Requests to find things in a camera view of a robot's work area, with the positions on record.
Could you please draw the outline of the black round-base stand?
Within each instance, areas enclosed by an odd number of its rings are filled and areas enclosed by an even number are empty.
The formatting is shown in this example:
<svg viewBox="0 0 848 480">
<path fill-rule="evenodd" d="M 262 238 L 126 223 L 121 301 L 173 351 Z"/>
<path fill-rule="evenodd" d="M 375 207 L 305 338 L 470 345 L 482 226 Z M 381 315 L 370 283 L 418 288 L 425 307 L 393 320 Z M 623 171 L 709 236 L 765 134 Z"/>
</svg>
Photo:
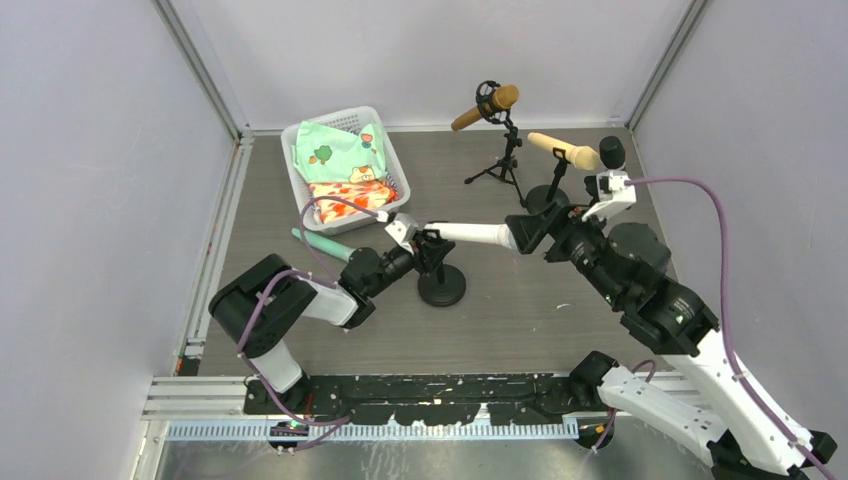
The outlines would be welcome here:
<svg viewBox="0 0 848 480">
<path fill-rule="evenodd" d="M 558 163 L 554 168 L 550 184 L 538 185 L 531 189 L 526 196 L 526 209 L 530 214 L 540 213 L 555 200 L 570 202 L 568 195 L 560 188 L 560 182 L 564 178 L 569 165 L 566 152 L 563 149 L 554 148 L 552 155 L 558 160 Z"/>
<path fill-rule="evenodd" d="M 585 191 L 591 197 L 593 202 L 597 202 L 599 200 L 599 190 L 597 185 L 597 176 L 596 175 L 587 175 L 583 179 Z"/>
<path fill-rule="evenodd" d="M 434 273 L 420 275 L 417 283 L 421 300 L 434 307 L 455 305 L 466 293 L 466 277 L 461 270 L 447 264 L 445 260 Z"/>
</svg>

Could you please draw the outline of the black tripod shock-mount stand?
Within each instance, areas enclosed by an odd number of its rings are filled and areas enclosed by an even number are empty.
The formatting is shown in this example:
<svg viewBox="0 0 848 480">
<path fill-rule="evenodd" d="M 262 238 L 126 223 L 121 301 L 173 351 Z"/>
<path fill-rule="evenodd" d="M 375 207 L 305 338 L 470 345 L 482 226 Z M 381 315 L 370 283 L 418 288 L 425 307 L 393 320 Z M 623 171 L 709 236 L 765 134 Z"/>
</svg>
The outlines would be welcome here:
<svg viewBox="0 0 848 480">
<path fill-rule="evenodd" d="M 467 177 L 464 180 L 464 183 L 469 185 L 483 175 L 491 176 L 501 183 L 513 186 L 518 195 L 520 206 L 522 208 L 526 208 L 526 198 L 522 193 L 519 182 L 515 176 L 515 169 L 518 167 L 518 161 L 514 155 L 514 150 L 522 146 L 523 140 L 519 136 L 519 129 L 512 121 L 511 115 L 510 120 L 507 123 L 497 125 L 503 125 L 507 130 L 504 134 L 504 138 L 506 139 L 504 154 L 497 158 L 493 165 L 481 170 L 475 175 Z"/>
</svg>

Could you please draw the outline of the beige microphone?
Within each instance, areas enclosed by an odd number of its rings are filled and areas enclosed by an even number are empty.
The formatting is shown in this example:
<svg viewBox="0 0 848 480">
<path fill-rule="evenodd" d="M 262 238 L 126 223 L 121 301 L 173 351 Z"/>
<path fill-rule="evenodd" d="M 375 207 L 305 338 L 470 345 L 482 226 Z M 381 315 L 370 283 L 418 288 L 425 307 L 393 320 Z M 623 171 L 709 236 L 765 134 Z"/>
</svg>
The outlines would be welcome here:
<svg viewBox="0 0 848 480">
<path fill-rule="evenodd" d="M 573 145 L 539 132 L 528 133 L 527 140 L 578 170 L 592 171 L 601 164 L 599 153 L 589 146 Z"/>
</svg>

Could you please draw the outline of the black microphone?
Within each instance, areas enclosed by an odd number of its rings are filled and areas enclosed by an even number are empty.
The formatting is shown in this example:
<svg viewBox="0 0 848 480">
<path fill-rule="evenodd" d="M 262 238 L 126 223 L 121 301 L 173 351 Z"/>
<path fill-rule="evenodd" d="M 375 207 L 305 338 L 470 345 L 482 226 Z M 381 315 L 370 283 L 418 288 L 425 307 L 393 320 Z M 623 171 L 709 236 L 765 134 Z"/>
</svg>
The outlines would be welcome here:
<svg viewBox="0 0 848 480">
<path fill-rule="evenodd" d="M 621 170 L 626 161 L 626 151 L 617 136 L 606 136 L 598 145 L 601 163 L 607 170 Z"/>
</svg>

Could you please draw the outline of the brown microphone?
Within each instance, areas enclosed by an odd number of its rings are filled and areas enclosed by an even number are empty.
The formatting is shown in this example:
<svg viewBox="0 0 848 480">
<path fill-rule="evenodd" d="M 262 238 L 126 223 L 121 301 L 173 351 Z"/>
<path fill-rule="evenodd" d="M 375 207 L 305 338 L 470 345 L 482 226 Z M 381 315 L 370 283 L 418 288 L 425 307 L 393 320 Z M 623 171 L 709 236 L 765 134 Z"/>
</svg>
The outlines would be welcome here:
<svg viewBox="0 0 848 480">
<path fill-rule="evenodd" d="M 513 84 L 484 81 L 476 89 L 475 106 L 454 119 L 450 128 L 452 131 L 460 131 L 478 121 L 495 125 L 507 123 L 511 108 L 519 98 L 520 91 Z"/>
</svg>

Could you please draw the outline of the white microphone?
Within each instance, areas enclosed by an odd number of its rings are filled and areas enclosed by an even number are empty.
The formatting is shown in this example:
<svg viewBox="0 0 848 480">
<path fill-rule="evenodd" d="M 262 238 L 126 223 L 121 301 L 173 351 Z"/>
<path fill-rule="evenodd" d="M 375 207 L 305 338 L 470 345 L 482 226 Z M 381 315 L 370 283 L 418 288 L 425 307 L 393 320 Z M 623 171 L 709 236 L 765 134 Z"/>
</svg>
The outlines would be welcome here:
<svg viewBox="0 0 848 480">
<path fill-rule="evenodd" d="M 506 224 L 431 222 L 424 226 L 424 230 L 448 241 L 497 245 L 518 250 L 516 240 Z"/>
</svg>

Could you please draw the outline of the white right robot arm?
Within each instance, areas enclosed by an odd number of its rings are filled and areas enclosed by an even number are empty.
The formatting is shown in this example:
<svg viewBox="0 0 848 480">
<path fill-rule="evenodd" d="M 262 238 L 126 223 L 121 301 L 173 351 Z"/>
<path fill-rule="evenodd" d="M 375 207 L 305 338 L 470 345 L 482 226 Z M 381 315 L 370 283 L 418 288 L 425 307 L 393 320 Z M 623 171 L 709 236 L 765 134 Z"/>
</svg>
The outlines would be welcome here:
<svg viewBox="0 0 848 480">
<path fill-rule="evenodd" d="M 667 274 L 671 253 L 648 226 L 611 229 L 571 205 L 506 220 L 516 249 L 545 238 L 550 263 L 569 262 L 595 288 L 628 334 L 691 381 L 704 407 L 638 379 L 593 352 L 573 370 L 607 407 L 627 412 L 696 454 L 717 479 L 801 479 L 836 452 L 827 433 L 788 415 L 725 344 L 726 328 L 700 296 Z"/>
</svg>

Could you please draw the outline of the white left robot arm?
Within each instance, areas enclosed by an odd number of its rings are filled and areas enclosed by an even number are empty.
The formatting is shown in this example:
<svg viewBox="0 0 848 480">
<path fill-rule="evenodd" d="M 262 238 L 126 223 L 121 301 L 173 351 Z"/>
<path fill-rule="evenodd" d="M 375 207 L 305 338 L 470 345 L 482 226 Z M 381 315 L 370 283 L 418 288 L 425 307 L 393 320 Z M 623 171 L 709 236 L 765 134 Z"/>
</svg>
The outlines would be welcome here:
<svg viewBox="0 0 848 480">
<path fill-rule="evenodd" d="M 373 300 L 405 275 L 418 275 L 418 295 L 426 304 L 448 307 L 465 295 L 467 282 L 445 263 L 451 241 L 416 234 L 411 247 L 379 254 L 353 251 L 337 282 L 320 282 L 270 254 L 219 290 L 208 305 L 211 317 L 236 343 L 237 352 L 279 396 L 306 387 L 305 373 L 284 342 L 302 317 L 343 329 L 360 326 L 376 309 Z"/>
</svg>

